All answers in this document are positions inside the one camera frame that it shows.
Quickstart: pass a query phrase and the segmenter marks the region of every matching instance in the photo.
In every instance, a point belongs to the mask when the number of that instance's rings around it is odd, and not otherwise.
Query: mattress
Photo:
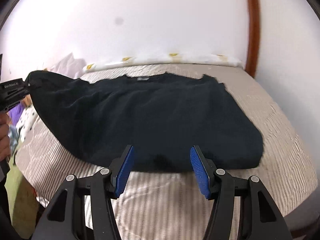
[[[317,187],[317,178],[303,142],[272,98],[243,69],[216,65],[164,64],[128,66],[87,73],[81,78],[94,83],[105,78],[149,76],[170,72],[192,78],[203,74],[223,82],[244,113],[263,136],[260,165],[248,170],[229,170],[236,177],[258,176],[283,216],[301,204]],[[41,119],[37,119],[16,156],[26,179],[50,200],[69,174],[78,178],[101,169],[73,157]],[[212,201],[199,192],[193,173],[131,172],[124,193],[112,201],[122,239],[202,239]],[[236,239],[239,198],[235,198],[230,239]],[[90,197],[85,197],[87,226],[92,228]]]

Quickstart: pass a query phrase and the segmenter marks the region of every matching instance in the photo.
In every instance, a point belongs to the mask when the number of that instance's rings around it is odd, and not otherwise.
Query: green floor
[[[13,158],[9,162],[10,171],[7,174],[5,187],[8,193],[11,222],[17,233],[28,239],[36,226],[36,215],[39,203],[36,201],[33,187],[23,177]]]

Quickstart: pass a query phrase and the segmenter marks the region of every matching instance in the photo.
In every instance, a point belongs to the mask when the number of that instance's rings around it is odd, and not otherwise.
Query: human hand
[[[0,161],[4,160],[7,156],[11,154],[10,151],[10,139],[8,136],[9,116],[6,113],[0,113]]]

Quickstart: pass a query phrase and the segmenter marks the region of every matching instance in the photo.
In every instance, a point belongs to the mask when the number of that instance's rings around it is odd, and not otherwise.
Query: purple cloth
[[[23,106],[23,104],[20,103],[8,112],[10,119],[12,120],[13,126],[17,125],[17,123],[20,119],[20,116],[22,115],[23,109],[24,109],[24,106]]]

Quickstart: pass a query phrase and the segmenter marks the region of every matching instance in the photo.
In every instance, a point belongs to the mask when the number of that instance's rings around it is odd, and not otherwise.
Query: beige bedsheet
[[[108,69],[87,73],[91,83],[105,78],[148,76],[165,71],[193,78],[202,74],[224,82],[239,106],[261,131],[264,154],[257,168],[229,171],[233,176],[258,176],[283,216],[303,202],[317,187],[317,178],[303,143],[279,106],[243,69],[214,65],[167,64]],[[65,150],[38,119],[16,157],[30,184],[50,200],[68,174],[92,175],[100,167],[84,163]],[[236,239],[239,199],[235,199],[230,239]],[[190,174],[131,172],[125,192],[113,201],[122,239],[202,239],[212,202],[200,194]],[[87,225],[92,227],[90,198],[86,197]]]

